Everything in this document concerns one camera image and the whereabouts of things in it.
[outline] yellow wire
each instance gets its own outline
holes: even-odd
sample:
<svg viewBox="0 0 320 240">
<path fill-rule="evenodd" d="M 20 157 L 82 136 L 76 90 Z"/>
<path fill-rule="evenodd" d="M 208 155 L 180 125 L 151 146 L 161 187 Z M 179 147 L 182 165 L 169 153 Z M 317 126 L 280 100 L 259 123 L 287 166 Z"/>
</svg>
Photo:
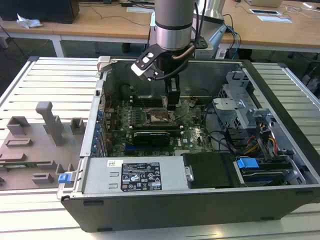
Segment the yellow wire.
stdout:
<svg viewBox="0 0 320 240">
<path fill-rule="evenodd" d="M 272 143 L 273 143 L 273 152 L 274 152 L 274 154 L 276 154 L 276 143 L 275 143 L 275 140 L 273 138 L 270 138 L 270 137 L 269 137 L 269 140 L 272 141 Z"/>
<path fill-rule="evenodd" d="M 255 149 L 257 149 L 259 147 L 259 144 L 257 143 L 256 145 L 254 145 L 252 148 L 250 148 L 248 151 L 246 151 L 244 154 L 249 154 L 252 151 L 254 151 Z"/>
</svg>

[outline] power supply label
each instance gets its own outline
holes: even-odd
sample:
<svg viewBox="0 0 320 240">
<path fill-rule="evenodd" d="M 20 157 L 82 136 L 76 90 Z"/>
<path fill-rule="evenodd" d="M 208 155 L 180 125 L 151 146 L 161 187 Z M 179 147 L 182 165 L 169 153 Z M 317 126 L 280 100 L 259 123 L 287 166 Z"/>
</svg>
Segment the power supply label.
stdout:
<svg viewBox="0 0 320 240">
<path fill-rule="evenodd" d="M 159 162 L 123 163 L 121 190 L 123 192 L 162 190 Z"/>
</svg>

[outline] computer tower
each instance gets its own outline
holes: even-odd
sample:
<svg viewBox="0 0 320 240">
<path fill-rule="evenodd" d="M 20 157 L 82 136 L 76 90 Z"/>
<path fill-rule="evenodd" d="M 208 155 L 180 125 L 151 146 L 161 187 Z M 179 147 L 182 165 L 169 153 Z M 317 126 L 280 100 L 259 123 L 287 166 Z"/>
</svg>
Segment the computer tower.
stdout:
<svg viewBox="0 0 320 240">
<path fill-rule="evenodd" d="M 26 19 L 72 24 L 78 13 L 78 0 L 0 0 L 0 17 L 4 21 L 15 21 L 19 14 Z"/>
</svg>

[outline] motherboard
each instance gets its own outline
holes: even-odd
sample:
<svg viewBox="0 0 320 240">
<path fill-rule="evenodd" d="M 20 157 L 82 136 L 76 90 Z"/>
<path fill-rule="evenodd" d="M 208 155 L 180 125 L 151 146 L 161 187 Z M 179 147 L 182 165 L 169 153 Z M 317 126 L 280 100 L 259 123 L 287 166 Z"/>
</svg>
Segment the motherboard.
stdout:
<svg viewBox="0 0 320 240">
<path fill-rule="evenodd" d="M 139 98 L 106 110 L 105 136 L 110 157 L 180 156 L 212 152 L 204 129 L 206 106 L 182 99 L 175 111 Z"/>
</svg>

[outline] blue cable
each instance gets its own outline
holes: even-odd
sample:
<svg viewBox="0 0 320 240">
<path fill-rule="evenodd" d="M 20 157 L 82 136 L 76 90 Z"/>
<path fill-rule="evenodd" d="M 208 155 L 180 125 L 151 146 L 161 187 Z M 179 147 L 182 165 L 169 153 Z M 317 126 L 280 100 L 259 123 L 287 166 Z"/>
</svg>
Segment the blue cable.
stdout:
<svg viewBox="0 0 320 240">
<path fill-rule="evenodd" d="M 233 55 L 232 59 L 235 59 L 237 51 L 238 51 L 238 47 L 239 47 L 239 45 L 238 45 L 238 42 L 239 42 L 238 34 L 235 34 L 235 37 L 236 37 L 236 49 L 235 49 L 235 52 L 234 52 L 234 55 Z"/>
<path fill-rule="evenodd" d="M 239 47 L 238 34 L 236 34 L 235 31 L 234 31 L 231 27 L 229 27 L 229 26 L 227 26 L 227 25 L 225 25 L 225 26 L 226 26 L 226 28 L 229 29 L 229 30 L 232 32 L 232 34 L 236 37 L 236 48 L 235 48 L 235 53 L 234 53 L 234 55 L 233 55 L 233 57 L 232 57 L 232 59 L 235 59 L 236 54 L 237 54 L 237 51 L 238 51 L 238 47 Z"/>
</svg>

